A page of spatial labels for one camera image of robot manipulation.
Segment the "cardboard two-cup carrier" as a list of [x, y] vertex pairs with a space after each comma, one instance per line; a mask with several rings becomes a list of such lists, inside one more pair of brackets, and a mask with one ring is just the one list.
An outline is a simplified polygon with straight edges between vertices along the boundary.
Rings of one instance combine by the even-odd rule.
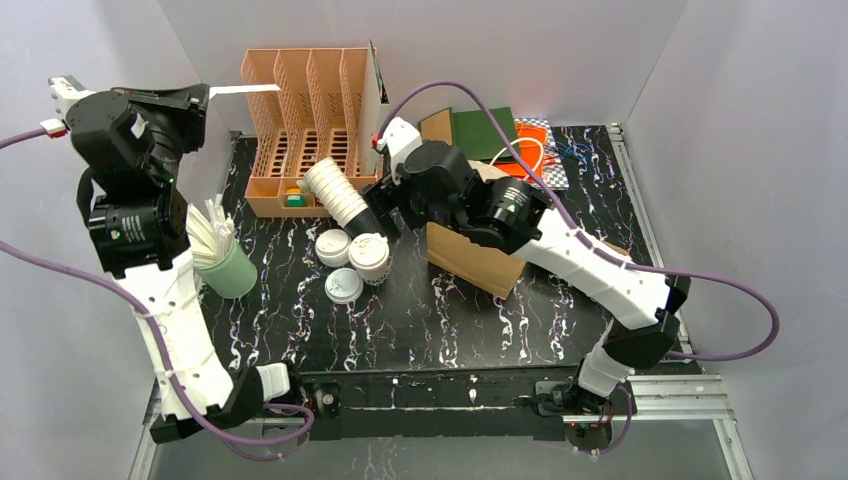
[[624, 257], [627, 257], [627, 258], [631, 258], [631, 255], [630, 255], [629, 251], [628, 251], [628, 250], [626, 250], [626, 249], [624, 249], [623, 247], [620, 247], [620, 246], [614, 245], [614, 244], [609, 243], [609, 242], [604, 242], [604, 243], [605, 243], [605, 244], [606, 244], [606, 245], [607, 245], [610, 249], [614, 250], [614, 251], [615, 251], [615, 252], [617, 252], [618, 254], [620, 254], [620, 255], [622, 255], [622, 256], [624, 256]]

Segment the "tan paper bag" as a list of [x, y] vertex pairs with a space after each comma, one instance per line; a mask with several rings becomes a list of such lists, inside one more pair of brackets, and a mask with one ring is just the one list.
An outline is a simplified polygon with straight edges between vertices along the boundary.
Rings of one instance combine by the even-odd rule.
[[550, 202], [529, 183], [468, 160], [487, 183], [484, 229], [453, 229], [429, 222], [428, 259], [474, 286], [505, 299], [527, 262], [520, 247], [539, 240], [539, 221]]

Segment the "single white lid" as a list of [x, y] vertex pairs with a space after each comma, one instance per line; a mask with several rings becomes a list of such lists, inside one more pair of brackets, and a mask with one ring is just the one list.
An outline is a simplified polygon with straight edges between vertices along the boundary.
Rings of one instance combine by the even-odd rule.
[[376, 269], [388, 263], [390, 248], [388, 240], [377, 233], [356, 236], [349, 248], [349, 260], [357, 268]]

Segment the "single paper cup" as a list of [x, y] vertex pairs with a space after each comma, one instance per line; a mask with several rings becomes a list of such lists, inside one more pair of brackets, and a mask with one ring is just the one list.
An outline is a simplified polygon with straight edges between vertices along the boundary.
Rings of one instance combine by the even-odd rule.
[[388, 240], [377, 233], [356, 236], [348, 249], [349, 262], [364, 283], [381, 285], [388, 276], [390, 248]]

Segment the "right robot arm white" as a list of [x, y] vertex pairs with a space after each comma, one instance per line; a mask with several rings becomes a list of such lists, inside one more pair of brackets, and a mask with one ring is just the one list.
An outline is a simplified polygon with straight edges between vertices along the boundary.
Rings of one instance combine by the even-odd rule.
[[575, 399], [609, 396], [676, 341], [690, 278], [628, 269], [626, 257], [568, 225], [540, 190], [510, 176], [484, 179], [455, 146], [424, 142], [364, 197], [385, 227], [393, 210], [411, 229], [439, 224], [544, 268], [610, 312], [612, 323], [581, 361]]

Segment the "stack of paper cups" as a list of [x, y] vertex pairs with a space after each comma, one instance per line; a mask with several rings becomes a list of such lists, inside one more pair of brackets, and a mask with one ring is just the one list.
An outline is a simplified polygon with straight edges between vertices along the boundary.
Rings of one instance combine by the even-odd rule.
[[313, 165], [303, 180], [330, 216], [352, 238], [363, 234], [386, 236], [385, 229], [363, 196], [332, 158]]

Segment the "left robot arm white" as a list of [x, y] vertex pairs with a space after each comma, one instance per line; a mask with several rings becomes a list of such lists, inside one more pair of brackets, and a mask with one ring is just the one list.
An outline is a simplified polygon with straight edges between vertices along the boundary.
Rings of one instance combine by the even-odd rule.
[[87, 163], [78, 206], [113, 286], [139, 302], [136, 319], [151, 357], [161, 413], [157, 443], [206, 425], [229, 429], [291, 388], [283, 363], [232, 374], [212, 344], [195, 285], [179, 163], [205, 141], [210, 88], [77, 92], [64, 119]]

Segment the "single white straw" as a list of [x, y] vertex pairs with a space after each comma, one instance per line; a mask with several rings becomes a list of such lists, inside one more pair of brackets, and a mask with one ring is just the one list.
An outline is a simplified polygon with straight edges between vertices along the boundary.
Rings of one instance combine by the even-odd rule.
[[219, 95], [278, 92], [279, 90], [280, 87], [276, 84], [214, 86], [209, 89], [209, 98]]

